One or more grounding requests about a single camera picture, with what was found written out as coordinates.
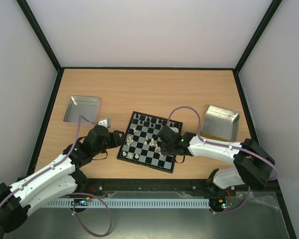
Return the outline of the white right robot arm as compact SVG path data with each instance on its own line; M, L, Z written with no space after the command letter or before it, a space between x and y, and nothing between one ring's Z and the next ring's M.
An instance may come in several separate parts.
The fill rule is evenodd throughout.
M206 187L213 195L239 185L263 190L272 180L272 172L276 172L275 161L253 139L224 142L190 132L181 135L168 126L163 126L157 136L162 155L204 156L231 164L227 169L214 169L206 180Z

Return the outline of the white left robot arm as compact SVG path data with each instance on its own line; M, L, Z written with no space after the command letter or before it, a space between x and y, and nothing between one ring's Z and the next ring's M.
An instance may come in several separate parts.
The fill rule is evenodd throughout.
M51 163L11 185L0 184L0 228L5 233L20 227L41 207L62 196L84 192L88 179L80 170L98 154L120 147L124 133L94 126L84 137L75 137Z

